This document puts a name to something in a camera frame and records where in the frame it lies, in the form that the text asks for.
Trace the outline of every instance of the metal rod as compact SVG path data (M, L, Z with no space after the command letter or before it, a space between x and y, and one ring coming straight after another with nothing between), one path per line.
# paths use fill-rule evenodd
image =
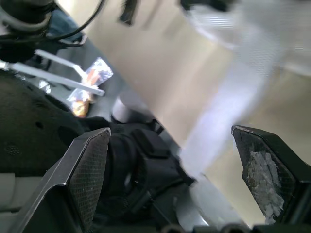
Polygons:
M49 72L24 65L22 63L8 63L7 67L11 70L26 73L29 75L35 75L35 76L38 76L40 78L46 79L46 80L51 81L51 82L60 83L60 84L66 85L66 86L85 90L85 91L91 92L95 95L99 95L99 96L104 95L103 90L97 89L93 86L87 86L87 85L84 85L82 83L78 83L78 82L75 82L73 80L64 78L62 76L51 74Z

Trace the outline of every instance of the plastic wrapper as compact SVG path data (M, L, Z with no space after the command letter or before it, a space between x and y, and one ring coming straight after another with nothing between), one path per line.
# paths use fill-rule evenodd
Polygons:
M93 65L86 71L88 76L82 79L83 84L99 86L110 79L113 75L111 68L102 58L97 58ZM81 89L75 89L67 98L72 112L77 117L86 117L90 103L94 101L93 95Z
M45 93L50 94L51 93L51 86L50 84L45 80L40 80L39 82L39 89L43 90Z

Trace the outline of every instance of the black cable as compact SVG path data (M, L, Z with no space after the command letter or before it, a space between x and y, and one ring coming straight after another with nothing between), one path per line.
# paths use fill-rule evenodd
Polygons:
M93 13L93 15L88 19L87 22L85 22L81 27L74 30L71 33L61 35L61 36L51 36L51 37L41 37L41 38L30 38L30 39L23 39L23 40L13 40L13 39L2 39L2 36L0 36L0 43L1 44L24 44L24 43L37 43L37 42L46 42L46 41L59 41L62 39L69 38L71 36L76 35L80 31L82 31L84 28L86 28L93 20L94 18L99 14L99 12L104 7L105 0L100 0L100 3L97 6L96 11Z

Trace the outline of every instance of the mesh surface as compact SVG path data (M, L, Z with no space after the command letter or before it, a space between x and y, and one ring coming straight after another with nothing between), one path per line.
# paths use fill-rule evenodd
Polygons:
M102 190L110 132L101 132L85 146L69 183L76 208L85 230L91 226Z
M258 190L256 186L258 184L258 181L256 181L254 177L252 177L251 179L249 178L249 173L252 172L251 168L249 167L249 163L251 162L252 159L251 158L252 152L260 152L261 154L269 153L271 155L271 159L277 167L277 175L279 179L278 181L280 184L280 186L274 185L273 189L278 195L280 195L284 199L282 209L285 210L293 196L293 192L296 186L296 181L293 175L281 163L281 161L277 158L274 152L265 144L265 142L260 137L257 137L250 133L240 132L238 130L235 130L233 135L236 140L244 168L242 176L243 180L245 181L247 187L251 191L256 203L258 204L262 212L264 213L266 206L264 204L265 203L264 197L258 195Z

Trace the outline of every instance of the food package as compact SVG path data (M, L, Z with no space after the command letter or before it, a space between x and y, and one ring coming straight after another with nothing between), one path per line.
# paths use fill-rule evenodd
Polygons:
M102 58L98 58L86 73L88 76L82 79L82 83L90 86L99 86L113 75L111 68ZM67 100L74 115L81 118L86 117L90 103L94 102L93 95L81 89L75 89Z

